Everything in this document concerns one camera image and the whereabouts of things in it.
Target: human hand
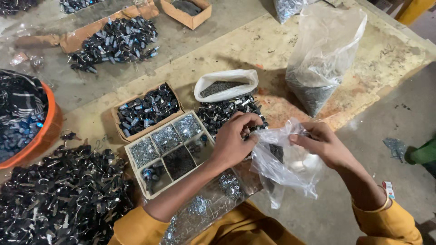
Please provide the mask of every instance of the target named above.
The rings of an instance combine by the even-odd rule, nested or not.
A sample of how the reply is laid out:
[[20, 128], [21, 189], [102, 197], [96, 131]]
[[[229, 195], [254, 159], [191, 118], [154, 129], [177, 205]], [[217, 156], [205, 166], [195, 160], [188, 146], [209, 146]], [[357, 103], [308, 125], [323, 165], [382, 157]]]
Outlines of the human hand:
[[262, 125], [262, 119], [254, 113], [236, 112], [219, 130], [214, 151], [206, 162], [216, 174], [240, 163], [253, 150], [258, 139], [251, 135], [246, 141], [243, 138], [250, 133], [248, 127]]
[[311, 153], [317, 154], [332, 169], [347, 167], [357, 160], [353, 154], [338, 139], [330, 127], [323, 122], [304, 122], [301, 125], [311, 133], [313, 139], [292, 134], [289, 136], [291, 143], [304, 147]]

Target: striped cloth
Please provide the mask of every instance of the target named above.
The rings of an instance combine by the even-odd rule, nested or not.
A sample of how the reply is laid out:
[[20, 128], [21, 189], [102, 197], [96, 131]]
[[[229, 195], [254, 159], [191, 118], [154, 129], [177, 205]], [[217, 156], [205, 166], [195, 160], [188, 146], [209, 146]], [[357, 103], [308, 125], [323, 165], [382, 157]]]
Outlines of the striped cloth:
[[9, 125], [39, 114], [48, 105], [38, 78], [0, 69], [0, 124]]

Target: bangle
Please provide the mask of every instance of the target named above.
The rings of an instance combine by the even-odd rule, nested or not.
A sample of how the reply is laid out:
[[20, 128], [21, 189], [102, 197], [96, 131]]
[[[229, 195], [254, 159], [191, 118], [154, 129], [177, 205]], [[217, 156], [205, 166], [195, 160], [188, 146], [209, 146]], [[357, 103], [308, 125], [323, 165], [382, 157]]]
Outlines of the bangle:
[[380, 187], [381, 189], [383, 189], [383, 193], [384, 193], [385, 196], [386, 196], [386, 202], [385, 202], [385, 204], [383, 204], [383, 206], [377, 208], [376, 210], [366, 211], [366, 210], [362, 210], [362, 209], [356, 207], [356, 205], [354, 204], [354, 200], [353, 200], [353, 198], [351, 198], [351, 202], [352, 202], [353, 206], [354, 206], [355, 208], [357, 208], [358, 210], [363, 211], [363, 212], [366, 212], [366, 213], [377, 213], [377, 212], [380, 212], [380, 211], [384, 210], [384, 209], [386, 208], [386, 206], [388, 206], [388, 204], [389, 204], [389, 196], [388, 196], [388, 194], [386, 193], [385, 188], [383, 188], [383, 187], [380, 186], [380, 185], [377, 185], [377, 186]]

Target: concrete floor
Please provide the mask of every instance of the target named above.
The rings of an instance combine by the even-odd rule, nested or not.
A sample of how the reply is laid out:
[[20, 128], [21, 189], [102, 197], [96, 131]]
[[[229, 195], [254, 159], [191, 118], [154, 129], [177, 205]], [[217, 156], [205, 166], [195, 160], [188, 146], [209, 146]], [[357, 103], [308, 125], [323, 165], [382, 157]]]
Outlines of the concrete floor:
[[[337, 131], [375, 181], [394, 184], [395, 200], [430, 235], [436, 232], [436, 180], [421, 165], [400, 163], [383, 144], [386, 137], [420, 147], [436, 133], [436, 62], [405, 81], [386, 97]], [[287, 189], [279, 210], [269, 208], [265, 191], [250, 199], [267, 215], [276, 218], [307, 244], [354, 244], [364, 235], [351, 209], [350, 195], [336, 172], [326, 169], [317, 184], [318, 200], [304, 198]], [[436, 240], [426, 236], [425, 244]]]
[[[8, 37], [23, 29], [21, 23], [25, 23], [24, 28], [28, 33], [60, 34], [61, 30], [72, 31], [107, 16], [115, 12], [114, 9], [127, 5], [130, 0], [107, 0], [93, 9], [83, 9], [68, 16], [59, 11], [57, 2], [46, 0], [25, 15], [2, 21], [0, 53], [13, 55], [15, 51], [9, 49], [11, 39]], [[160, 33], [157, 45], [161, 49], [151, 62], [118, 66], [103, 64], [98, 67], [97, 75], [79, 74], [68, 67], [66, 54], [59, 48], [51, 48], [42, 51], [46, 63], [39, 75], [54, 85], [55, 96], [62, 98], [58, 100], [60, 106], [64, 112], [68, 112], [143, 74], [153, 75], [156, 68], [267, 12], [274, 13], [272, 0], [210, 2], [213, 4], [212, 17], [195, 31], [186, 29], [166, 14], [154, 19]], [[0, 56], [2, 64], [9, 63], [10, 56]], [[436, 130], [435, 75], [436, 64], [433, 63], [337, 132], [365, 168], [371, 174], [376, 173], [378, 183], [384, 180], [393, 182], [396, 200], [426, 232], [430, 230], [431, 219], [435, 217], [433, 212], [436, 212], [436, 181], [422, 166], [412, 166], [390, 158], [390, 151], [382, 139], [399, 138], [407, 145], [418, 147], [431, 138]], [[402, 103], [412, 110], [394, 108]], [[288, 189], [279, 210], [269, 208], [268, 197], [263, 191], [255, 194], [251, 200], [307, 244], [354, 244], [363, 233], [354, 220], [350, 196], [339, 176], [326, 169], [317, 191], [319, 199], [310, 200]]]

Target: workbench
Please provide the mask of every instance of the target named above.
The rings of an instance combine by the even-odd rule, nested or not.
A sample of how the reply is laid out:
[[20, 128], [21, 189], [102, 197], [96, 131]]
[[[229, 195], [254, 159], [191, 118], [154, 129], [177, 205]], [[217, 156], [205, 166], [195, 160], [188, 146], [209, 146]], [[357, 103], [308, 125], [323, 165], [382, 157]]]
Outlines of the workbench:
[[[158, 83], [169, 82], [179, 95], [184, 110], [188, 111], [199, 105], [193, 89], [202, 75], [214, 71], [255, 69], [259, 76], [259, 90], [254, 97], [260, 101], [270, 128], [282, 127], [289, 118], [296, 117], [302, 122], [326, 122], [337, 130], [436, 57], [434, 44], [423, 40], [369, 2], [344, 0], [338, 7], [359, 7], [367, 13], [368, 22], [353, 65], [315, 119], [305, 114], [285, 82], [288, 58], [298, 39], [299, 16], [293, 16], [280, 25], [271, 14], [265, 14], [170, 60], [149, 75], [142, 75], [66, 113], [64, 129], [77, 133], [83, 140], [87, 138], [96, 150], [112, 148], [122, 156], [126, 142], [118, 135], [110, 113], [114, 105]], [[74, 147], [83, 144], [83, 140], [67, 144]], [[256, 175], [248, 172], [249, 164], [240, 164], [236, 169], [249, 185], [249, 194], [254, 194], [261, 186]], [[199, 230], [186, 230], [184, 239], [190, 239], [190, 235]]]

